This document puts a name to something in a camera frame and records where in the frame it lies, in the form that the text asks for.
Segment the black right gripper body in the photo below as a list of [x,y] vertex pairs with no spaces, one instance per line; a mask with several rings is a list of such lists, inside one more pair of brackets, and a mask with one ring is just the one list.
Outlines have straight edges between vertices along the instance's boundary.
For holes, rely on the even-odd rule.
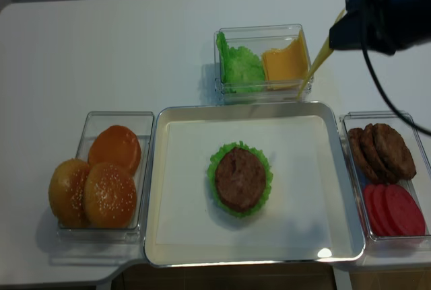
[[345,0],[346,14],[329,30],[333,50],[365,47],[385,55],[430,42],[430,0]]

